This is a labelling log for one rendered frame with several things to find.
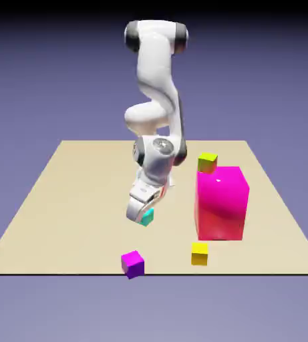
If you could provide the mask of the large pink box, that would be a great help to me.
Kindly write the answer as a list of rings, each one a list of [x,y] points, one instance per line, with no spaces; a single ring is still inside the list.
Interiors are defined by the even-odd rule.
[[[242,240],[249,185],[238,166],[196,174],[194,221],[199,240]]]

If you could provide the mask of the small yellow cube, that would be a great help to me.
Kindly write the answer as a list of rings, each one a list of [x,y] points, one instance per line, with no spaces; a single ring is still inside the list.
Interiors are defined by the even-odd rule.
[[[208,264],[208,244],[205,242],[193,242],[191,252],[191,264],[206,266]]]

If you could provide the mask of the small yellow-green cube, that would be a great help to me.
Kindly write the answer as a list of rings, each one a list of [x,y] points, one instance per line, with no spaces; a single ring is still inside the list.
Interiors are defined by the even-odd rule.
[[[198,171],[212,174],[217,167],[218,154],[203,152],[198,157]]]

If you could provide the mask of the small purple cube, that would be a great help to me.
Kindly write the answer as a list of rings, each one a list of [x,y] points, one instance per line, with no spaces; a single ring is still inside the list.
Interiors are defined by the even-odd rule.
[[[144,275],[144,259],[138,251],[133,250],[123,254],[121,263],[122,270],[129,279]]]

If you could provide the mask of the small teal cube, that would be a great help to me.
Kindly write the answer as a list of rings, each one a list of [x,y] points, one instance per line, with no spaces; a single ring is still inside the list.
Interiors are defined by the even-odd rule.
[[[151,208],[143,214],[140,224],[142,226],[148,226],[153,220],[154,220],[154,209]]]

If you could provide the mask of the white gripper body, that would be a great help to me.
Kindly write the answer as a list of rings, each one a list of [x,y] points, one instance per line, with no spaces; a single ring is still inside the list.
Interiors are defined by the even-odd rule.
[[[133,222],[140,222],[144,214],[153,207],[153,203],[149,202],[144,204],[139,200],[130,197],[127,209],[126,217]]]

